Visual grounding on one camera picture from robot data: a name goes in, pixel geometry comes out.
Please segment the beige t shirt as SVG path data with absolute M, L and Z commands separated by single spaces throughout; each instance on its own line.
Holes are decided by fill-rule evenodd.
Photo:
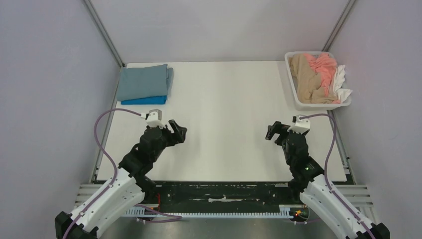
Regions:
M 326 52 L 315 57 L 299 53 L 288 58 L 291 75 L 296 78 L 297 97 L 303 104 L 338 103 L 336 94 L 330 91 L 337 71 L 337 61 Z

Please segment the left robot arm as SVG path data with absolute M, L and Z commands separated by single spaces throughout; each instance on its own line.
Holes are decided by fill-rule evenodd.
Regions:
M 165 148 L 185 141 L 187 131 L 174 120 L 164 128 L 148 126 L 110 179 L 72 212 L 56 216 L 56 238 L 97 239 L 136 204 L 153 202 L 156 183 L 146 174 Z

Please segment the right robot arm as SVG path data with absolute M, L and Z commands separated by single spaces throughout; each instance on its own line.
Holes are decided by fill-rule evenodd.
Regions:
M 390 238 L 387 227 L 373 222 L 353 206 L 311 157 L 306 140 L 309 131 L 308 119 L 298 119 L 294 125 L 276 121 L 267 127 L 266 140 L 278 135 L 275 144 L 282 147 L 293 176 L 288 182 L 289 200 L 307 205 L 339 239 Z

